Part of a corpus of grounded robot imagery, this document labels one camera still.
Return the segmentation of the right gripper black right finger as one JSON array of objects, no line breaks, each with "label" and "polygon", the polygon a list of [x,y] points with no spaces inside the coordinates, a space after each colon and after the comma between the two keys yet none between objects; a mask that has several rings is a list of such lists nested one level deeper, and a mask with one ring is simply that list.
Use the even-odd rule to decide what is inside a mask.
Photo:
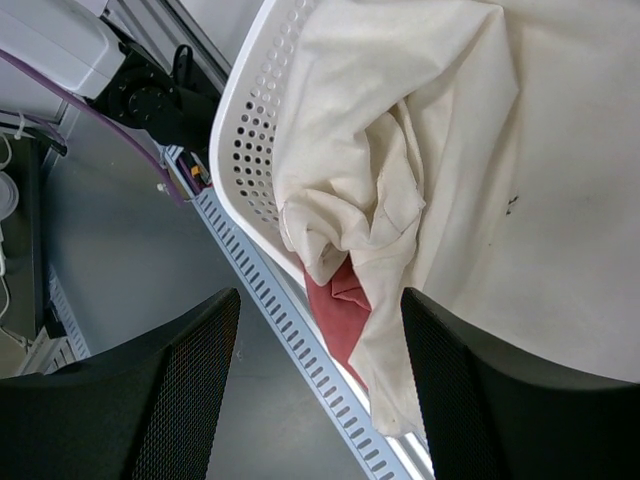
[{"label": "right gripper black right finger", "polygon": [[436,478],[638,478],[638,385],[526,352],[412,288],[401,311]]}]

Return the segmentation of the pink t shirt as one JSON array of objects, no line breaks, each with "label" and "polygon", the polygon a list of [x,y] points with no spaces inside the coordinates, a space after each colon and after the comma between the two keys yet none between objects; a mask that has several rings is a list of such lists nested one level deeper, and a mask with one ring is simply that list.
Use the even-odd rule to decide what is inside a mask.
[{"label": "pink t shirt", "polygon": [[350,357],[369,318],[371,307],[347,256],[330,281],[321,286],[304,273],[312,316],[330,355],[358,384],[365,382],[350,364]]}]

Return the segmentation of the beige t shirt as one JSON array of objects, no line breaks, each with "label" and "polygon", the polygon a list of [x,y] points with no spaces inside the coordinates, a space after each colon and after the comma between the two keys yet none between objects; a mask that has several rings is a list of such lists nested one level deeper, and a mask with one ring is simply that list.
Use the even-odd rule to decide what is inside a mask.
[{"label": "beige t shirt", "polygon": [[374,427],[422,418],[415,288],[526,351],[639,379],[639,5],[324,1],[276,128],[280,232],[371,311],[347,360]]}]

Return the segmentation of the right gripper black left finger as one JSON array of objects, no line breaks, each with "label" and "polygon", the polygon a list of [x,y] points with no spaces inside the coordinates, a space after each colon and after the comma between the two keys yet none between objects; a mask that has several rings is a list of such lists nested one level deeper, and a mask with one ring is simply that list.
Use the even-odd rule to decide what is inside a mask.
[{"label": "right gripper black left finger", "polygon": [[205,478],[240,308],[224,289],[101,354],[2,380],[2,478]]}]

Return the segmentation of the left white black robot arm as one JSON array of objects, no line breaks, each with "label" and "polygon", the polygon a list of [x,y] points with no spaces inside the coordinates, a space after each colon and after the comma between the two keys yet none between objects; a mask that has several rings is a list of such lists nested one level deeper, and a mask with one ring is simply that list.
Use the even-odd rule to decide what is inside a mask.
[{"label": "left white black robot arm", "polygon": [[76,1],[4,1],[1,56],[47,89],[161,145],[204,151],[220,92],[180,44],[169,68]]}]

